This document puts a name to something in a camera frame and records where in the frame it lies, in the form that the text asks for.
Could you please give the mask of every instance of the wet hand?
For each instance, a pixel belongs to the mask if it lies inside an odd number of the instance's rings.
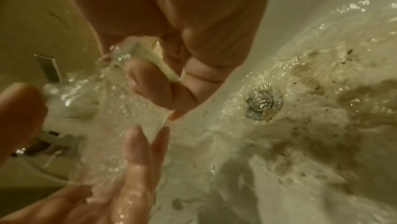
[[[32,86],[16,84],[0,95],[0,161],[36,136],[47,108]],[[155,201],[155,188],[168,147],[163,128],[150,145],[139,126],[124,135],[128,162],[124,183],[101,201],[87,203],[89,186],[67,186],[52,196],[0,220],[0,224],[145,224]]]
[[[132,90],[183,116],[207,100],[241,65],[267,0],[72,0],[96,33],[103,54],[128,36],[158,37],[163,60],[181,83],[152,63],[131,60]]]

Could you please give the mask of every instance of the hand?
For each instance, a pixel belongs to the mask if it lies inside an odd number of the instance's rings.
[[[171,120],[207,100],[241,65],[267,0],[72,0],[96,33],[102,53],[128,36],[154,36],[182,83],[145,60],[126,69],[133,90],[174,110]]]
[[[45,101],[34,87],[16,84],[0,95],[2,162],[39,133],[46,113]],[[167,146],[167,128],[150,146],[142,129],[133,127],[124,135],[128,161],[124,185],[112,190],[105,201],[87,203],[89,186],[67,186],[6,216],[0,224],[146,224]]]

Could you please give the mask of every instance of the skin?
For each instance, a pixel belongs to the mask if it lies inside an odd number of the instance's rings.
[[[43,124],[47,108],[39,90],[14,84],[0,95],[0,161],[26,145]],[[104,200],[87,203],[89,186],[67,186],[2,219],[0,224],[146,224],[155,201],[161,166],[168,147],[168,129],[159,131],[152,145],[139,126],[124,135],[128,161],[123,185]]]
[[[178,119],[206,101],[243,64],[268,0],[71,0],[90,23],[103,54],[129,36],[159,39],[169,82],[145,60],[131,60],[132,90]]]

